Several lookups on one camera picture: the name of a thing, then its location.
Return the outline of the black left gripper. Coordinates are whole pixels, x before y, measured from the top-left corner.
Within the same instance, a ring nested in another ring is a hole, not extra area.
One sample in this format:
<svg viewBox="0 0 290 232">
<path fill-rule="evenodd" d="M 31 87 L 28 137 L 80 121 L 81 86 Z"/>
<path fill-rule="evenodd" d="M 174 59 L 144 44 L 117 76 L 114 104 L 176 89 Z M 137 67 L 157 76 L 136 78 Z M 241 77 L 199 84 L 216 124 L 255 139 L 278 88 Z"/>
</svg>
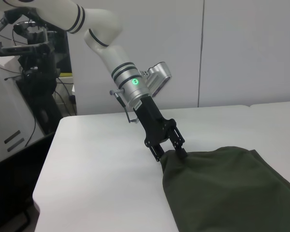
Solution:
<svg viewBox="0 0 290 232">
<path fill-rule="evenodd" d="M 179 159 L 185 159 L 187 152 L 182 147 L 185 139 L 176 127 L 174 119 L 165 119 L 152 97 L 140 99 L 141 104 L 134 109 L 145 130 L 145 145 L 149 148 L 157 162 L 165 153 L 161 143 L 170 139 Z"/>
</svg>

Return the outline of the dark green t-shirt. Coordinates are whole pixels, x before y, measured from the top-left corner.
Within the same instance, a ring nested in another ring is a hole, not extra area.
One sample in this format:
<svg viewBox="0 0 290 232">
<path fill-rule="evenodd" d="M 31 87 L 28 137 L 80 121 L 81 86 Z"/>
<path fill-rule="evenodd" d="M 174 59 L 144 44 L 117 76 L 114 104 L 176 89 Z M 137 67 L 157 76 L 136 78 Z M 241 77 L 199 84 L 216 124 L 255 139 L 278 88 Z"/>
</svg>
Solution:
<svg viewBox="0 0 290 232">
<path fill-rule="evenodd" d="M 160 163 L 179 232 L 290 232 L 290 182 L 257 151 L 168 151 Z"/>
</svg>

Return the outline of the white equipment cabinet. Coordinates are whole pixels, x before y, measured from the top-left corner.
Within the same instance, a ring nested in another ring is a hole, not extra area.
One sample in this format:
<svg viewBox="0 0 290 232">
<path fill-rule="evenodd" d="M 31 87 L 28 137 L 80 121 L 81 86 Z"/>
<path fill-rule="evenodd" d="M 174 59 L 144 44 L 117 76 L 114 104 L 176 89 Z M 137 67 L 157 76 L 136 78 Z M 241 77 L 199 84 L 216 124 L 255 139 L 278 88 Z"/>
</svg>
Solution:
<svg viewBox="0 0 290 232">
<path fill-rule="evenodd" d="M 44 137 L 21 95 L 17 57 L 0 57 L 0 162 Z"/>
</svg>

